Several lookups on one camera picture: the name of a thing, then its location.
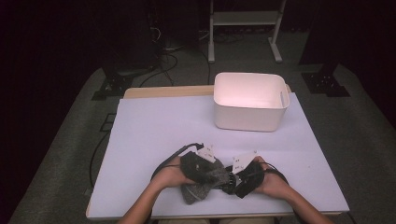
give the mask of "gray carpet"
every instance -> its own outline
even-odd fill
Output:
[[[227,71],[278,74],[285,78],[300,100],[356,222],[394,223],[396,132],[358,78],[339,65],[334,75],[350,97],[311,94],[301,73],[316,72],[319,66],[298,65],[307,33],[279,34],[277,44],[283,63],[275,63],[267,35],[238,37],[242,40],[215,45],[216,62],[210,64],[209,83],[213,84],[215,74]],[[203,43],[201,49],[206,55],[207,44]],[[177,57],[177,66],[168,73],[176,86],[207,83],[208,64],[200,51],[183,49],[173,55]],[[163,67],[172,66],[174,61],[163,57]],[[136,78],[133,86],[138,87],[148,76]],[[90,221],[85,217],[92,190],[89,179],[92,153],[105,135],[100,128],[106,115],[116,112],[120,99],[91,100],[104,79],[102,69],[98,69],[82,88],[10,223],[115,223],[114,220]],[[170,86],[170,82],[165,75],[158,75],[144,86]],[[92,162],[93,181],[107,141],[108,137]],[[332,219],[336,223],[353,223],[348,214]],[[280,223],[297,222],[294,217],[283,217]]]

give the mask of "white plastic bin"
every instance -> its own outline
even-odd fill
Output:
[[[215,124],[221,129],[273,132],[290,104],[278,75],[219,73],[214,88]]]

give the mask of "person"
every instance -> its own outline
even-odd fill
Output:
[[[264,170],[269,166],[265,164],[262,157],[256,157],[254,161],[261,163]],[[178,187],[183,184],[194,184],[194,182],[183,175],[178,168],[180,157],[171,160],[168,165],[161,169],[147,187],[143,190],[139,198],[125,215],[118,222],[119,224],[142,224],[146,221],[150,211],[155,204],[161,191],[166,188]],[[307,223],[327,224],[332,223],[327,217],[322,215],[309,201],[300,193],[289,186],[282,178],[276,174],[268,173],[262,183],[255,189],[256,192],[268,196],[285,200],[294,211]]]

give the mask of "table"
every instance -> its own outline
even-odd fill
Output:
[[[213,86],[129,89],[120,100],[106,155],[87,208],[89,219],[119,218],[134,203],[156,166],[190,143],[204,143],[226,166],[232,156],[258,150],[324,214],[348,211],[347,202],[298,99],[273,133],[221,130],[211,120]],[[288,204],[250,193],[243,200],[212,189],[184,204],[178,188],[165,189],[153,218],[268,217],[292,215]]]

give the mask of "clothing tag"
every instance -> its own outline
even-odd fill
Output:
[[[216,161],[215,156],[213,155],[212,148],[203,147],[199,149],[196,154],[204,160],[210,161],[214,163]]]
[[[247,166],[253,161],[257,156],[257,151],[242,154],[233,158],[233,174],[238,174],[239,172],[245,170]]]

